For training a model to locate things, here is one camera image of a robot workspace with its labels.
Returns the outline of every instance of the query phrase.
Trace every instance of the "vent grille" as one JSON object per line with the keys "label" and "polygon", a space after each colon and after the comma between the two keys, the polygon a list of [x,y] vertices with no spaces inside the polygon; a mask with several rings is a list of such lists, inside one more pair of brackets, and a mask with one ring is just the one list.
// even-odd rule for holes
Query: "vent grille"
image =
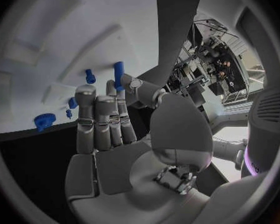
{"label": "vent grille", "polygon": [[258,118],[280,123],[280,93],[262,98],[257,110]]}

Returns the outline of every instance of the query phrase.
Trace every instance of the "blue knob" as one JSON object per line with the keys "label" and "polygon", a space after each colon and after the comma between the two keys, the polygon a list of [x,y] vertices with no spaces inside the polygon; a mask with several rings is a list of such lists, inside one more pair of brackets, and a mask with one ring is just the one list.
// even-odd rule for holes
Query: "blue knob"
{"label": "blue knob", "polygon": [[71,110],[66,110],[66,116],[71,119],[71,117],[73,116],[73,114],[71,113]]}
{"label": "blue knob", "polygon": [[86,73],[86,82],[87,82],[87,84],[93,84],[93,83],[96,82],[95,76],[92,74],[91,69],[87,69],[85,71],[85,73]]}
{"label": "blue knob", "polygon": [[69,99],[68,106],[70,109],[75,109],[78,106],[78,103],[76,102],[76,99],[74,97]]}
{"label": "blue knob", "polygon": [[56,121],[56,115],[53,113],[43,113],[34,118],[38,132],[42,132],[45,128],[51,127],[54,121]]}
{"label": "blue knob", "polygon": [[124,88],[122,87],[121,83],[120,83],[120,78],[121,76],[124,74],[125,70],[124,70],[124,63],[122,61],[119,61],[117,63],[114,64],[114,76],[115,76],[115,89],[117,91],[123,91]]}

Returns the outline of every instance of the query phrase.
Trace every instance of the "purple light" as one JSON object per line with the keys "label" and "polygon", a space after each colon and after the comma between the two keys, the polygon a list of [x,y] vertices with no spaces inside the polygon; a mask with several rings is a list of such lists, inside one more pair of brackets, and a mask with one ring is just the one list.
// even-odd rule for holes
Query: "purple light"
{"label": "purple light", "polygon": [[251,165],[251,160],[248,156],[248,147],[246,147],[245,149],[245,153],[244,153],[244,161],[245,161],[245,165],[248,168],[249,172],[251,173],[252,176],[256,176],[257,172],[255,171],[255,169],[252,167]]}

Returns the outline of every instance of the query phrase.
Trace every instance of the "blue plastic part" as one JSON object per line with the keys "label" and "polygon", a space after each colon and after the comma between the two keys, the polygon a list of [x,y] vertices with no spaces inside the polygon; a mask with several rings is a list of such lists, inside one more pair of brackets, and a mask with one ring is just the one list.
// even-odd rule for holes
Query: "blue plastic part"
{"label": "blue plastic part", "polygon": [[96,82],[95,76],[92,74],[91,69],[87,69],[85,71],[85,73],[86,73],[86,82],[87,82],[87,84],[93,84],[93,83]]}
{"label": "blue plastic part", "polygon": [[124,63],[122,61],[119,61],[114,64],[114,75],[115,75],[115,89],[117,91],[123,91],[124,88],[122,87],[120,83],[121,76],[125,73],[124,70]]}
{"label": "blue plastic part", "polygon": [[73,114],[71,113],[71,110],[66,110],[66,116],[71,119],[71,117],[73,116]]}
{"label": "blue plastic part", "polygon": [[78,106],[78,103],[76,102],[76,99],[74,97],[69,99],[68,106],[70,109],[75,109]]}
{"label": "blue plastic part", "polygon": [[43,113],[34,118],[38,132],[42,132],[45,128],[51,127],[54,121],[56,121],[56,115],[53,113]]}

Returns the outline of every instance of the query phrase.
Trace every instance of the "machinery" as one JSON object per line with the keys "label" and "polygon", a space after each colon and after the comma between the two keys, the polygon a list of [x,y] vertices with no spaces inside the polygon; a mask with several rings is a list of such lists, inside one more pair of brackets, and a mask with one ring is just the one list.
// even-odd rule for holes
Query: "machinery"
{"label": "machinery", "polygon": [[[17,0],[0,23],[0,138],[52,134],[53,149],[56,130],[75,128],[56,187],[61,216],[78,223],[252,222],[280,190],[277,17],[263,0]],[[242,64],[242,44],[260,68]],[[248,138],[214,139],[228,125],[247,125]],[[2,150],[0,189],[15,210],[60,221],[23,192]],[[207,195],[212,157],[241,179]]]}

